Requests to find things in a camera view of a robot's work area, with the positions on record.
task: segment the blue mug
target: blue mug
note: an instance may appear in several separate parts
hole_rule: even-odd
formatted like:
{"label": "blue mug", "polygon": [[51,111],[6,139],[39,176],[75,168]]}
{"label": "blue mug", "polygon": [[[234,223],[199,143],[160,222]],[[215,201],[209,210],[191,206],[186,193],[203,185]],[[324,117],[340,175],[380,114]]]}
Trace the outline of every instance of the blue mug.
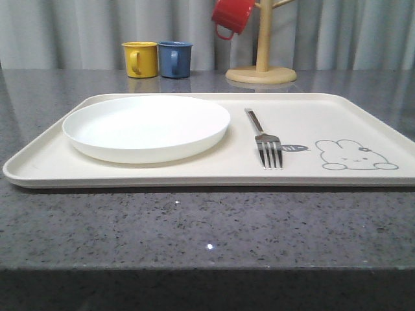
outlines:
{"label": "blue mug", "polygon": [[158,43],[159,72],[166,78],[190,76],[191,49],[189,42],[161,41]]}

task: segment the tray rim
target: tray rim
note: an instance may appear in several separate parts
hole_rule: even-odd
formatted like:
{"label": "tray rim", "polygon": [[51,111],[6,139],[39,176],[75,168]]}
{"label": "tray rim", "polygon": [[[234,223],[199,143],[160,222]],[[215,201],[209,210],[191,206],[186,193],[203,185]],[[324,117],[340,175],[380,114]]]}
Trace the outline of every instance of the tray rim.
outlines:
{"label": "tray rim", "polygon": [[[193,182],[192,184],[184,182],[184,178],[181,176],[176,177],[167,177],[167,178],[160,178],[157,177],[157,184],[155,183],[147,183],[145,182],[147,179],[151,180],[153,178],[140,178],[144,182],[137,182],[137,177],[125,177],[125,178],[106,178],[106,179],[97,179],[97,178],[89,178],[89,177],[81,177],[81,178],[65,178],[65,179],[53,179],[53,178],[28,178],[25,176],[19,176],[14,174],[10,167],[14,164],[14,161],[21,156],[25,156],[25,153],[33,148],[33,146],[46,139],[48,135],[52,135],[53,131],[56,131],[56,127],[59,127],[64,119],[72,114],[72,112],[81,109],[83,107],[92,105],[96,102],[102,102],[105,100],[111,100],[115,98],[124,98],[124,97],[136,97],[136,96],[148,96],[148,95],[174,95],[174,96],[184,96],[184,97],[196,97],[196,98],[203,98],[204,96],[214,96],[218,97],[217,100],[239,100],[245,99],[250,100],[251,97],[292,97],[295,96],[308,96],[310,100],[321,100],[321,96],[326,98],[337,98],[338,100],[342,100],[350,105],[351,109],[362,113],[365,119],[370,121],[371,124],[376,125],[377,127],[384,128],[388,130],[390,133],[393,133],[395,136],[394,138],[399,139],[400,143],[406,145],[406,147],[413,148],[415,150],[415,142],[410,140],[408,137],[404,136],[402,133],[399,133],[397,130],[392,128],[391,126],[385,124],[383,121],[378,119],[377,117],[373,116],[371,113],[367,112],[366,110],[362,109],[358,105],[354,104],[352,101],[348,100],[345,97],[340,95],[330,94],[330,93],[106,93],[106,94],[98,94],[93,95],[91,97],[85,98],[81,103],[77,104],[73,109],[69,110],[64,116],[60,117],[56,122],[52,123],[50,127],[48,127],[45,131],[35,137],[31,142],[29,142],[26,146],[24,146],[21,150],[16,152],[11,158],[9,158],[5,164],[3,165],[3,174],[6,176],[9,182],[18,185],[20,187],[25,187],[29,189],[64,189],[64,188],[116,188],[116,187],[205,187],[205,186],[216,186],[216,187],[226,187],[226,186],[271,186],[271,187],[279,187],[279,186],[291,186],[291,187],[413,187],[415,186],[415,176],[412,178],[400,178],[400,177],[391,177],[391,178],[382,178],[382,182],[379,182],[379,178],[377,177],[364,177],[359,178],[359,184],[354,185],[348,180],[355,179],[355,177],[341,177],[342,181],[346,182],[338,182],[336,184],[327,183],[327,182],[315,182],[315,183],[298,183],[295,182],[296,179],[303,179],[298,176],[291,176],[285,177],[284,182],[276,183],[275,181],[266,181],[265,179],[268,176],[249,176],[249,178],[253,181],[251,182],[241,182],[241,177],[221,177],[221,176],[198,176],[198,177],[191,177]],[[330,179],[333,180],[332,177],[316,177],[315,179]],[[62,181],[65,180],[64,184],[57,185],[55,181]],[[88,183],[85,184],[86,181],[94,181],[95,184]]]}

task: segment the fork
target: fork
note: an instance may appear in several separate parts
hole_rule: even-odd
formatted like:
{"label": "fork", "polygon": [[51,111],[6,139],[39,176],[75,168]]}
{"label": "fork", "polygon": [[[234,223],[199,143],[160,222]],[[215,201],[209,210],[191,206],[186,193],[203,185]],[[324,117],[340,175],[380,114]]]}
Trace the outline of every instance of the fork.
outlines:
{"label": "fork", "polygon": [[255,136],[255,141],[257,143],[259,156],[261,157],[262,164],[264,168],[277,168],[277,157],[279,168],[283,168],[283,154],[281,141],[278,136],[269,135],[264,132],[261,124],[259,123],[255,113],[251,108],[245,108],[245,112],[254,122],[259,135]]}

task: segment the wooden mug stand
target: wooden mug stand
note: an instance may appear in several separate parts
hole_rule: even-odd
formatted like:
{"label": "wooden mug stand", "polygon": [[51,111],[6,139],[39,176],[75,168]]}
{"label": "wooden mug stand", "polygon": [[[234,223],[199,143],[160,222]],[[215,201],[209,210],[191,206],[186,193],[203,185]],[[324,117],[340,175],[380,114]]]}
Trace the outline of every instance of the wooden mug stand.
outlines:
{"label": "wooden mug stand", "polygon": [[260,3],[255,4],[261,10],[256,66],[229,69],[226,78],[253,84],[280,84],[297,79],[297,74],[292,69],[269,66],[272,10],[291,1],[293,0],[281,0],[273,4],[273,0],[261,0]]}

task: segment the countertop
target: countertop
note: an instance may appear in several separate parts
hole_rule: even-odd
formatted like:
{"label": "countertop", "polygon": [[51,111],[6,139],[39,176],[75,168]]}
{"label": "countertop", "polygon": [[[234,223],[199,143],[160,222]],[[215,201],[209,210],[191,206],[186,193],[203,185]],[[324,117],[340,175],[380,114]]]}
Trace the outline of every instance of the countertop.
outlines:
{"label": "countertop", "polygon": [[[1,165],[84,99],[105,93],[331,93],[415,141],[414,71],[297,74],[293,83],[262,86],[231,82],[218,71],[196,71],[179,80],[140,80],[124,71],[2,70]],[[116,287],[126,306],[120,310],[172,305],[185,310],[198,305],[202,310],[209,305],[264,310],[276,301],[298,304],[290,294],[294,292],[315,298],[315,305],[311,298],[304,304],[308,310],[334,308],[340,301],[336,299],[349,301],[352,294],[361,301],[342,306],[358,310],[368,297],[365,291],[373,298],[367,302],[373,305],[366,306],[376,310],[383,310],[378,302],[385,310],[409,310],[415,302],[414,187],[29,190],[10,184],[3,173],[0,177],[4,310],[102,310],[103,297],[108,310],[114,310],[121,306],[109,298],[114,282],[130,288],[127,295]],[[147,282],[153,305],[134,300],[131,285],[138,279]],[[276,280],[279,294],[275,287],[270,290]],[[105,289],[89,292],[102,284]],[[216,290],[207,284],[215,284]],[[282,284],[290,284],[291,291]],[[335,286],[346,294],[341,297]],[[40,299],[36,293],[47,288],[54,298]],[[68,307],[74,288],[79,300]],[[161,295],[157,288],[165,290],[164,300],[154,300]],[[244,291],[257,291],[261,305]],[[321,305],[327,292],[331,298]],[[275,298],[281,293],[286,300]],[[127,303],[125,295],[131,296]]]}

